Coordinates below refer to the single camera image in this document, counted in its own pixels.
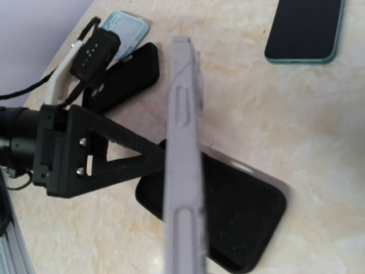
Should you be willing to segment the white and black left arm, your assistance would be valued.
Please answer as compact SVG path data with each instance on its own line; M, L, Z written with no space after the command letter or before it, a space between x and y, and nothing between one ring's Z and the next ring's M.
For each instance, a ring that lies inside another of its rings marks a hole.
M1 166L71 198L159 172L164 150L83 107L1 108Z

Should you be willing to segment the grey-edged black smartphone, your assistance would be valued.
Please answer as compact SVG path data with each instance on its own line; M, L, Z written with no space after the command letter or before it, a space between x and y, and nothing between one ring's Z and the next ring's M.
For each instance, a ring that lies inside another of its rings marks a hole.
M200 53L191 39L174 37L165 147L165 273L206 273L208 250L199 130L204 86L200 68Z

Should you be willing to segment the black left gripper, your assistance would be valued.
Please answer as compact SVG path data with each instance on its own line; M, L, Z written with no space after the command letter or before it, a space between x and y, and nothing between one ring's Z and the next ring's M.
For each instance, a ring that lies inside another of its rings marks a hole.
M160 172L164 164L157 144L83 107L39 110L33 185L48 196L69 199Z

